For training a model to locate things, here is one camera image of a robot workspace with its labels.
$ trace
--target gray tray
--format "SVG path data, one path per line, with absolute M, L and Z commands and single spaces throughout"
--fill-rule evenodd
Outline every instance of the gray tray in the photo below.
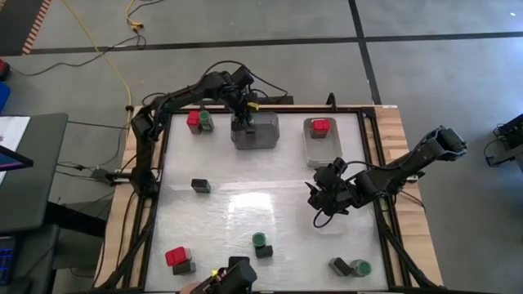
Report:
M 312 139 L 312 121 L 328 119 L 330 132 L 323 139 Z M 305 140 L 305 160 L 309 167 L 325 167 L 337 157 L 343 156 L 340 136 L 334 118 L 306 118 L 303 121 L 303 138 Z

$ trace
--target red block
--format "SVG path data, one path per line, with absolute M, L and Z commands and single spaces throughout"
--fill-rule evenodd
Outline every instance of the red block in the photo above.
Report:
M 184 247 L 174 248 L 170 252 L 165 252 L 165 261 L 168 266 L 179 265 L 190 261 L 190 259 L 190 250 Z
M 193 134 L 199 134 L 202 132 L 202 126 L 199 124 L 199 111 L 193 110 L 189 112 L 187 126 L 189 126 L 189 130 Z
M 312 121 L 311 137 L 313 139 L 325 138 L 330 131 L 328 119 L 316 119 Z

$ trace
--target concrete floor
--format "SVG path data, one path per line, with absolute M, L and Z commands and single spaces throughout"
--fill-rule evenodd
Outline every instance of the concrete floor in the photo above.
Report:
M 124 0 L 70 0 L 104 46 L 132 36 Z M 523 30 L 523 4 L 487 0 L 356 0 L 365 36 L 499 33 Z M 180 0 L 144 7 L 149 44 L 281 38 L 354 37 L 347 1 Z M 36 48 L 87 47 L 88 40 L 53 1 Z M 434 164 L 421 180 L 432 239 L 445 285 L 452 289 L 516 293 L 523 289 L 523 175 L 514 164 L 489 168 L 482 150 L 492 129 L 523 113 L 521 38 L 368 43 L 382 103 L 399 105 L 410 147 L 443 124 L 469 144 L 466 157 Z M 92 54 L 9 57 L 33 72 L 57 61 Z M 193 83 L 213 62 L 240 60 L 289 90 L 297 104 L 371 104 L 356 43 L 113 52 L 110 58 L 131 87 L 134 103 L 154 91 Z M 110 68 L 97 60 L 81 69 L 58 68 L 35 78 L 14 75 L 5 114 L 66 112 L 70 119 L 122 126 L 126 93 Z M 269 88 L 262 88 L 278 94 Z M 96 164 L 116 150 L 117 130 L 69 125 L 61 160 Z M 117 167 L 115 161 L 109 167 Z M 93 200 L 108 188 L 62 176 L 51 198 Z M 60 273 L 55 292 L 85 289 Z

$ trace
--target computer screen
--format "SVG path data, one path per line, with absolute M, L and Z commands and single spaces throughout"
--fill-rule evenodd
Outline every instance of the computer screen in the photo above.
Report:
M 0 145 L 0 172 L 32 166 L 33 160 Z

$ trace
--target green lid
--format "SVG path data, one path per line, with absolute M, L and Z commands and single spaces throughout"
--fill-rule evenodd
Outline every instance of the green lid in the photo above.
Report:
M 373 271 L 373 267 L 367 261 L 361 261 L 358 267 L 355 268 L 361 276 L 369 275 Z
M 255 233 L 253 235 L 253 245 L 254 245 L 254 247 L 264 247 L 265 246 L 265 234 L 264 233 Z
M 199 112 L 199 119 L 202 121 L 207 121 L 211 114 L 207 110 L 202 110 Z
M 355 277 L 364 277 L 370 275 L 373 271 L 373 267 L 368 261 L 364 260 L 355 260 L 349 264 L 349 267 L 352 269 L 352 275 Z

